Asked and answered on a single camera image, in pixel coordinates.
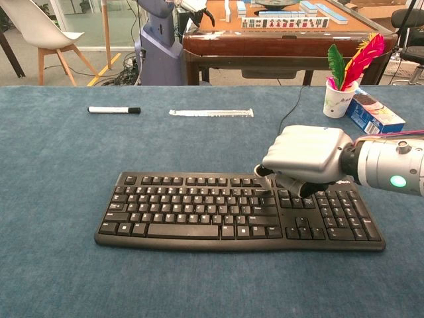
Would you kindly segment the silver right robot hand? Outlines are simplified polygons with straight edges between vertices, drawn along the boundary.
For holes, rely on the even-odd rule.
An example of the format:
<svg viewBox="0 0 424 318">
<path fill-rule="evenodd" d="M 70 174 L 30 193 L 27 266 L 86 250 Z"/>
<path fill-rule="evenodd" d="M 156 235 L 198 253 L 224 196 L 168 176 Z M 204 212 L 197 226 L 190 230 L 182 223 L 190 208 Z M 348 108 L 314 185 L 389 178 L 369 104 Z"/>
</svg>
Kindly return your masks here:
<svg viewBox="0 0 424 318">
<path fill-rule="evenodd" d="M 291 125 L 269 147 L 254 176 L 266 191 L 271 177 L 292 194 L 308 197 L 343 179 L 341 156 L 352 139 L 338 128 Z"/>
</svg>

